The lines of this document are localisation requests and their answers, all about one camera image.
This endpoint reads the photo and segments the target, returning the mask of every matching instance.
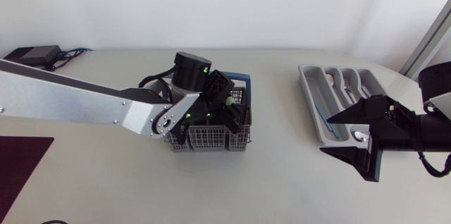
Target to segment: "power adapter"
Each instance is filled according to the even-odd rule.
[[[58,61],[61,49],[58,45],[21,47],[15,49],[4,59],[27,66],[44,66],[50,68]]]

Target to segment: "spoon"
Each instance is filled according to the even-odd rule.
[[[326,78],[327,81],[329,82],[329,85],[333,87],[333,76],[330,73],[326,73]]]
[[[369,139],[369,135],[363,132],[355,131],[352,133],[352,135],[359,142],[366,142]]]

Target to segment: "white table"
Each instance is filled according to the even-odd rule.
[[[431,177],[416,153],[384,152],[374,183],[320,152],[297,66],[370,68],[392,98],[421,111],[417,83],[324,51],[183,51],[251,75],[245,152],[173,153],[122,127],[0,117],[2,135],[55,137],[4,223],[451,223],[451,177]],[[93,51],[57,73],[135,87],[172,67],[176,52]],[[427,154],[440,169],[445,156]]]

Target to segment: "fork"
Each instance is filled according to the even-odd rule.
[[[355,104],[356,100],[355,100],[354,94],[352,93],[351,88],[350,88],[350,79],[345,78],[344,80],[345,80],[345,91],[346,91],[347,95],[350,97],[351,102],[353,104]]]

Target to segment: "cutlery tray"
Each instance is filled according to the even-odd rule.
[[[354,132],[369,135],[368,125],[330,124],[335,131],[334,134],[328,129],[318,109],[321,109],[326,118],[330,118],[352,106],[354,104],[352,96],[358,101],[361,97],[386,95],[374,74],[365,68],[303,65],[299,66],[299,73],[299,82],[313,115],[321,143],[325,147],[367,148],[368,141],[358,140]],[[327,74],[332,76],[333,84],[329,82]],[[348,91],[345,90],[345,79],[348,80]]]

